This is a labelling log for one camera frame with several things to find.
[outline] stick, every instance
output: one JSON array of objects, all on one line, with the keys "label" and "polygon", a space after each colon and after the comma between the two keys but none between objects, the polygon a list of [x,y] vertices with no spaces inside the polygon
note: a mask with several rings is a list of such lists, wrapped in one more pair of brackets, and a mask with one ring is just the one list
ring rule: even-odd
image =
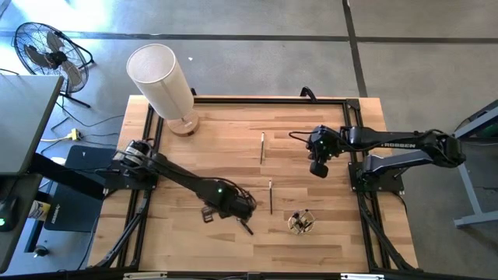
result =
[{"label": "stick", "polygon": [[259,164],[263,164],[263,148],[265,147],[265,133],[261,133],[261,155],[259,156]]},{"label": "stick", "polygon": [[269,186],[270,186],[270,215],[273,215],[273,197],[272,197],[272,179],[270,179],[270,183],[269,183]]}]

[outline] desk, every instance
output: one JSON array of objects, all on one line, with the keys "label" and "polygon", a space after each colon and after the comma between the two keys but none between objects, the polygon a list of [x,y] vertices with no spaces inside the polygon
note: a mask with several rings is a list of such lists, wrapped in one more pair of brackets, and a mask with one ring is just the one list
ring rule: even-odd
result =
[{"label": "desk", "polygon": [[[359,101],[364,125],[385,130],[379,99]],[[130,96],[120,149],[142,137],[147,106],[143,96]],[[179,138],[163,128],[160,152],[193,173],[225,177],[250,191],[258,201],[248,223],[254,235],[249,236],[234,218],[215,216],[214,222],[205,224],[196,196],[161,178],[149,208],[141,271],[368,271],[356,195],[349,190],[349,155],[330,160],[329,175],[321,179],[309,172],[304,144],[287,135],[292,130],[310,131],[319,124],[338,129],[344,124],[341,107],[196,103],[195,109],[201,120],[198,131]],[[265,156],[260,165],[262,131]],[[381,152],[386,155],[385,149],[373,151]],[[273,181],[273,215],[269,213],[269,179]],[[117,191],[104,201],[89,265],[101,260],[121,234],[129,196],[129,191]],[[407,262],[416,266],[403,205],[392,194],[379,194],[379,202],[384,231]],[[312,211],[317,222],[312,232],[295,236],[287,228],[287,219],[294,210],[304,208]],[[130,242],[128,255],[134,243]]]},{"label": "desk", "polygon": [[[90,197],[103,197],[98,182],[35,153],[63,82],[58,76],[0,75],[0,184],[19,178],[11,192],[19,199],[19,221],[13,230],[0,233],[0,273],[16,249],[42,176]],[[3,199],[8,193],[1,189]]]}]

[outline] fan grille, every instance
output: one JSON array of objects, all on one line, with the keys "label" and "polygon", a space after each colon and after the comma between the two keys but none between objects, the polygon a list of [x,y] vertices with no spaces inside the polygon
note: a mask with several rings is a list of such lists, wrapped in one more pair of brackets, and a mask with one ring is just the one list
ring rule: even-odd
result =
[{"label": "fan grille", "polygon": [[[73,85],[68,78],[68,73],[66,73],[61,66],[56,69],[41,67],[31,61],[30,57],[28,57],[24,51],[24,46],[33,46],[40,54],[52,53],[52,50],[47,44],[47,34],[49,32],[54,33],[64,44],[64,47],[61,47],[60,51],[64,52],[68,58],[68,61],[73,63],[79,69],[82,76],[82,81],[79,84]],[[88,67],[84,66],[86,64],[86,60],[77,46],[66,40],[65,35],[62,34],[61,36],[58,36],[58,34],[61,34],[59,30],[43,23],[24,23],[16,30],[16,35],[14,36],[14,48],[16,49],[17,56],[23,63],[24,67],[26,67],[31,74],[61,75],[64,77],[62,90],[67,90],[69,93],[75,93],[80,91],[88,81]]]}]

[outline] standing fan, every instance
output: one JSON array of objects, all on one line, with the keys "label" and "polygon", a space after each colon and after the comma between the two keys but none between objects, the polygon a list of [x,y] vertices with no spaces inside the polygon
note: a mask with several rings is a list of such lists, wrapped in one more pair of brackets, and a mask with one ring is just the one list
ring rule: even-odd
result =
[{"label": "standing fan", "polygon": [[[23,23],[16,30],[13,47],[24,67],[33,75],[61,75],[64,77],[61,96],[90,108],[90,105],[71,97],[88,81],[88,65],[94,63],[92,54],[69,39],[63,32],[43,23]],[[86,61],[81,50],[90,56]]]}]

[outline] lamp shade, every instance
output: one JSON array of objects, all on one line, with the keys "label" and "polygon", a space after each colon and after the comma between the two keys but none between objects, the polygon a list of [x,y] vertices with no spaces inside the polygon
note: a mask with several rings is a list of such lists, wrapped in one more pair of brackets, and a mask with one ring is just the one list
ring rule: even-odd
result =
[{"label": "lamp shade", "polygon": [[140,47],[128,59],[126,71],[162,118],[176,120],[192,112],[194,97],[169,47]]}]

